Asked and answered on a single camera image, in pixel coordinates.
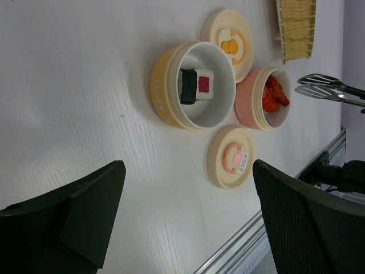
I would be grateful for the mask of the red sushi roll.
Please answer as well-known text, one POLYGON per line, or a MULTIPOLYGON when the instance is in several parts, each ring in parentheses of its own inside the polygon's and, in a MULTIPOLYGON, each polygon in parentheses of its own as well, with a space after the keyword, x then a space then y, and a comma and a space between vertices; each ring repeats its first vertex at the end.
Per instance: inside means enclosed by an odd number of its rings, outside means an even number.
POLYGON ((179 69, 177 86, 181 104, 211 100, 214 96, 214 72, 206 68, 179 69))

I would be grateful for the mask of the metal serving tongs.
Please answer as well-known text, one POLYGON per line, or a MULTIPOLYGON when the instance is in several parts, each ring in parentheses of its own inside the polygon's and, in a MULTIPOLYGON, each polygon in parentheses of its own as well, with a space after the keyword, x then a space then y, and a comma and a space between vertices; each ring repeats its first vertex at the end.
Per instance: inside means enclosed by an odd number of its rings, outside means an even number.
POLYGON ((309 74, 297 80, 294 91, 312 97, 363 107, 364 90, 344 84, 341 80, 325 74, 309 74))

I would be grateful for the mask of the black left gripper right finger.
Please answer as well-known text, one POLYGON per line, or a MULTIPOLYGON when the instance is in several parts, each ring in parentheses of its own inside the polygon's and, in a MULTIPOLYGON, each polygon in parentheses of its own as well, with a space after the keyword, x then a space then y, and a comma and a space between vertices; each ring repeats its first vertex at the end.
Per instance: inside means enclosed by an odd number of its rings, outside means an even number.
POLYGON ((364 205, 253 164, 278 273, 364 273, 364 205))

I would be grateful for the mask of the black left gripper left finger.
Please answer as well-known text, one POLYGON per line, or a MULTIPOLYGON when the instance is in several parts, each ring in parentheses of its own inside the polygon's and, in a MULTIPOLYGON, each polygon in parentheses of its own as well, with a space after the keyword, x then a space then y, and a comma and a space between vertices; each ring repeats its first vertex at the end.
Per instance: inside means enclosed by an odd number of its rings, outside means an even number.
POLYGON ((97 273, 120 203, 125 164, 1 210, 1 273, 97 273))

